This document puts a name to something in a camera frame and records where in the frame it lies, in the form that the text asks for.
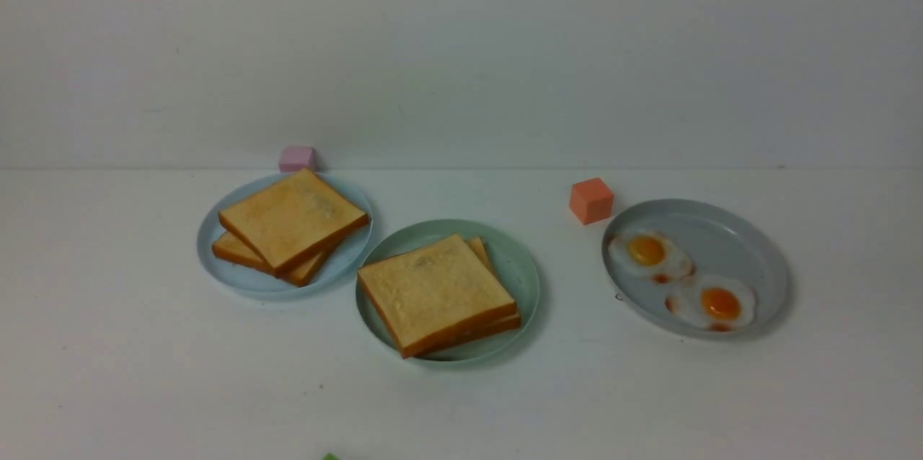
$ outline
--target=orange block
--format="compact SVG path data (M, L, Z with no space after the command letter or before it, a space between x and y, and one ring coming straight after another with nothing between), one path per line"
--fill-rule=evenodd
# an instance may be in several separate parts
M599 177L579 182L570 188L570 210L584 224L612 216L613 201L612 190Z

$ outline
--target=gray plate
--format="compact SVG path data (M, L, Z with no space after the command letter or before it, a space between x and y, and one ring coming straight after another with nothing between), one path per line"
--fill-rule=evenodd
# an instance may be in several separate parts
M424 355L422 358L407 358L409 362L425 364L468 364L472 361L481 361L484 358L497 355L506 349L512 342L520 338L534 321L535 310L541 295L539 287L538 270L531 259L529 251L522 244L500 233L493 227L468 220L432 220L407 226L396 233L390 234L382 240L372 253L366 257L363 265L406 253L418 247L432 244L445 239L451 234L461 234L464 239L480 236L487 247L487 256L494 266L498 280L507 289L521 315L521 326L513 331L498 333L485 339L466 342L464 345L449 348L435 354ZM359 315L366 323L369 331L384 345L396 354L392 336L388 333L385 323L379 317L371 300L366 296L358 280L355 283L355 302L359 308Z
M663 305L670 285L659 286L624 272L606 250L615 234L635 228L668 234L692 258L696 274L722 274L753 287L757 298L753 322L732 332L712 332L676 318ZM772 241L741 217L694 200L650 200L622 211L603 235L603 263L622 298L637 313L668 331L690 337L720 339L754 332L781 312L788 297L785 259Z

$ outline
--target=cube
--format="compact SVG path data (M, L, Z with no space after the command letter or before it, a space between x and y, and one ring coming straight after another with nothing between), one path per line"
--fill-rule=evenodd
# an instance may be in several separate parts
M314 149L309 146L287 146L279 157L279 171L287 174L302 168L314 170Z
M599 177L570 188L570 210L584 226L612 216L613 202L612 190Z

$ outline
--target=toast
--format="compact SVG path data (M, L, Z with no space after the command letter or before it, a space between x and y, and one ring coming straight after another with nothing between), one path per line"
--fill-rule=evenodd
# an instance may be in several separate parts
M369 264L357 277L403 358L516 314L510 293L458 234Z
M307 259L307 262L284 273L280 279L286 280L286 282L296 287L309 285L311 279L314 278L314 274L317 274L317 271L324 266L324 263L327 262L334 250L336 250L336 246L320 251L320 253ZM212 242L211 252L214 253L215 257L220 257L220 259L227 262L247 266L250 269L259 270L261 273L273 274L270 266L263 262L260 256L257 256L257 253L254 253L250 247L247 247L244 242L231 233L224 232L217 240Z
M487 257L487 247L484 245L484 240L481 240L480 236L475 236L473 239L465 240L465 243L468 244L468 247L471 247L471 250L474 251L477 255L478 260L481 260L481 263L490 270L494 276L497 276L497 272L494 270L494 265L490 262L489 257ZM490 337L491 335L496 335L497 333L507 332L509 329L518 329L522 325L522 318L520 313L517 312L512 316L506 316L505 318L496 319L493 322L489 322L481 328L472 329L462 333L462 335L456 335L452 338L449 338L448 341L441 342L441 344L434 345L428 350L419 352L418 355L428 355L434 354L445 350L446 348L452 348L453 346L464 345L466 342L476 341L478 339L484 339L485 337Z
M218 219L276 276L368 224L365 211L307 168L219 211Z

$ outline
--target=fried egg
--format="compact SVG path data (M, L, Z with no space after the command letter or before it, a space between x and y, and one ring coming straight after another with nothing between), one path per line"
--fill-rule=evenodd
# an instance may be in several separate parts
M654 283L670 283L695 271L692 259L663 233L636 229L609 242L609 256L619 268Z
M740 280L705 274L673 286L665 305L693 327L729 332L753 322L756 294Z

